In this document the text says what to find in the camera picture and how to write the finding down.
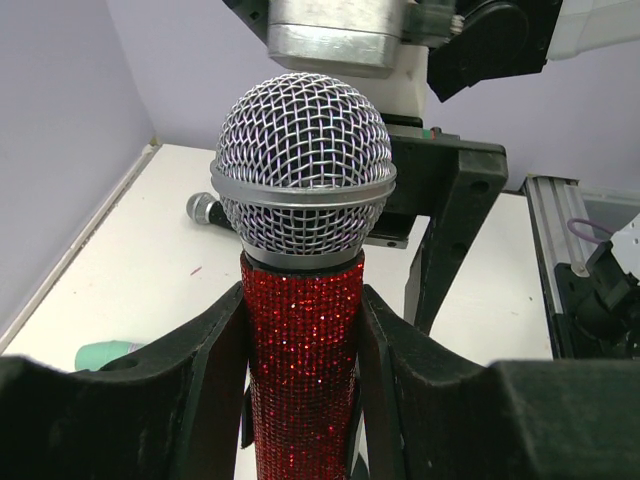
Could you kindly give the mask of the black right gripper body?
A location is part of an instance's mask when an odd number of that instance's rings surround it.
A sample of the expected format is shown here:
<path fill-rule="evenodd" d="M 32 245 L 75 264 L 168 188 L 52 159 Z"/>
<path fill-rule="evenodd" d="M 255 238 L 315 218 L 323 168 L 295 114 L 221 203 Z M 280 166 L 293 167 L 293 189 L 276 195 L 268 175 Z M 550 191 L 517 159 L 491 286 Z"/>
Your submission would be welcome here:
<path fill-rule="evenodd" d="M 473 186 L 472 195 L 504 187 L 508 164 L 503 146 L 463 140 L 438 127 L 425 129 L 418 117 L 384 114 L 382 118 L 392 141 L 396 187 L 367 237 L 369 245 L 406 248 L 416 218 L 434 214 L 463 172 L 471 175 L 472 183 L 487 184 Z"/>

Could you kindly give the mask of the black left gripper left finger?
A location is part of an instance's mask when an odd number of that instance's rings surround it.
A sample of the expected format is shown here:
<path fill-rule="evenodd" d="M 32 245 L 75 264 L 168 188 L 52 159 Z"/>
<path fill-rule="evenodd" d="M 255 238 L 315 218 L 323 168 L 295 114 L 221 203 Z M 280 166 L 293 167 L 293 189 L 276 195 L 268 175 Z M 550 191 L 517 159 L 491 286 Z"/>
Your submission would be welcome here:
<path fill-rule="evenodd" d="M 230 479 L 243 406 L 243 291 L 102 369 L 1 360 L 5 479 Z"/>

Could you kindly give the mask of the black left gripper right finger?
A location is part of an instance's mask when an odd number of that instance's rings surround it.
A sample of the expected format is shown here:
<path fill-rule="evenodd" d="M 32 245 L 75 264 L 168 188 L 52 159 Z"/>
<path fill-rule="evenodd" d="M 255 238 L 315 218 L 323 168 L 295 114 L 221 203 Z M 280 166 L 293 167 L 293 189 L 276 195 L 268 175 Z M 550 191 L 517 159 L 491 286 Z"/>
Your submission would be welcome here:
<path fill-rule="evenodd" d="M 635 479 L 639 365 L 473 363 L 398 317 L 371 287 L 358 316 L 374 479 Z"/>

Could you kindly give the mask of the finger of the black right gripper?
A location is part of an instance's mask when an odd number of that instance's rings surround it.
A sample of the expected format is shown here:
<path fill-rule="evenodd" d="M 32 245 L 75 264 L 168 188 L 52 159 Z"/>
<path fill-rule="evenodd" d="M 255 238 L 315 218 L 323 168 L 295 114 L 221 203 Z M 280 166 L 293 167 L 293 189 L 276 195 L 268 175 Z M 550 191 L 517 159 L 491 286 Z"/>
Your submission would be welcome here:
<path fill-rule="evenodd" d="M 405 286 L 403 317 L 422 332 L 431 331 L 507 179 L 505 152 L 461 150 L 438 184 Z"/>

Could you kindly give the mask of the mint green microphone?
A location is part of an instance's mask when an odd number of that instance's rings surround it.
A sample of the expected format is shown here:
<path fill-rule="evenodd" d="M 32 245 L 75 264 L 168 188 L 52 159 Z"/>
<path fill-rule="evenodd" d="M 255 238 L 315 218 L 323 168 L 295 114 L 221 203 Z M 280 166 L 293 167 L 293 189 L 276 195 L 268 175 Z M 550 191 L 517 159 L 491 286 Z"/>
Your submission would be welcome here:
<path fill-rule="evenodd" d="M 143 344 L 121 340 L 84 345 L 79 348 L 75 355 L 75 370 L 98 371 L 111 361 L 135 352 L 142 347 Z"/>

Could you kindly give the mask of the red glitter microphone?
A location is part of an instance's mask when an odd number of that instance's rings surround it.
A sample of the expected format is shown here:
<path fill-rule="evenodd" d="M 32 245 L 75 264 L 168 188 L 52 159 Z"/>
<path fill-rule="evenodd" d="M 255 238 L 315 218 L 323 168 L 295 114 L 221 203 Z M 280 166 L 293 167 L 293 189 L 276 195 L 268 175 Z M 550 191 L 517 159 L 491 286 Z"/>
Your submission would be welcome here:
<path fill-rule="evenodd" d="M 356 88 L 287 73 L 233 105 L 210 171 L 242 244 L 257 475 L 344 479 L 363 244 L 396 180 L 388 130 Z"/>

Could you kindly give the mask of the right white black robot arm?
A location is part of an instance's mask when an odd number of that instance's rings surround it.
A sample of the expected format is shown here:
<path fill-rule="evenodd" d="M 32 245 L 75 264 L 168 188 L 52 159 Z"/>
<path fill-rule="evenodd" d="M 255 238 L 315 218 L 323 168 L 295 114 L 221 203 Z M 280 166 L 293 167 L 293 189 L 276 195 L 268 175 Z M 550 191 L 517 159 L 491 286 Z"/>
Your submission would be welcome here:
<path fill-rule="evenodd" d="M 230 10 L 290 70 L 342 76 L 389 126 L 396 188 L 385 212 L 430 222 L 411 264 L 404 317 L 429 331 L 507 177 L 497 145 L 421 121 L 421 91 L 441 101 L 482 81 L 635 41 L 635 1 L 232 1 Z"/>

